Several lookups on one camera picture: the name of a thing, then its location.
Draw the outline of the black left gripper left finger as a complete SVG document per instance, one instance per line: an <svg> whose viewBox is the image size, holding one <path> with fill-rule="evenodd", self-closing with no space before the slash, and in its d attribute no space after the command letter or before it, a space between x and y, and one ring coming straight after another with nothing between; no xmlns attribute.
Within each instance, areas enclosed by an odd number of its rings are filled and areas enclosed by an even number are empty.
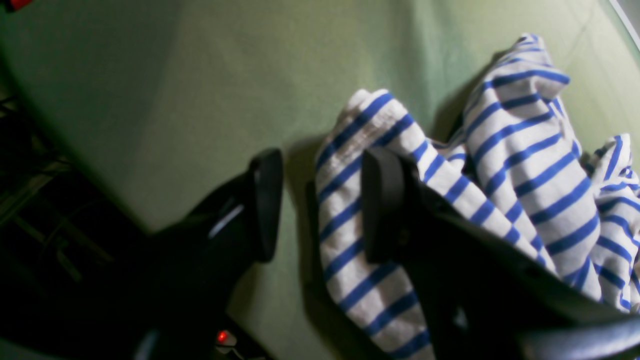
<svg viewBox="0 0 640 360"><path fill-rule="evenodd" d="M151 240L141 256L147 324L137 360L243 357L227 306L240 278L275 255L283 188L282 151L265 149Z"/></svg>

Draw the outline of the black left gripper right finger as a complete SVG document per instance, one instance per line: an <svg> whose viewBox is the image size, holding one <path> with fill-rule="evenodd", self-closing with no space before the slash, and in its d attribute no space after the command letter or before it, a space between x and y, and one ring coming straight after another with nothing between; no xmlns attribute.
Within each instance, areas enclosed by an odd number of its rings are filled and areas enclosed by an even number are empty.
<svg viewBox="0 0 640 360"><path fill-rule="evenodd" d="M366 259L400 265L439 360L633 360L639 317L597 303L507 241L463 219L414 162L362 158Z"/></svg>

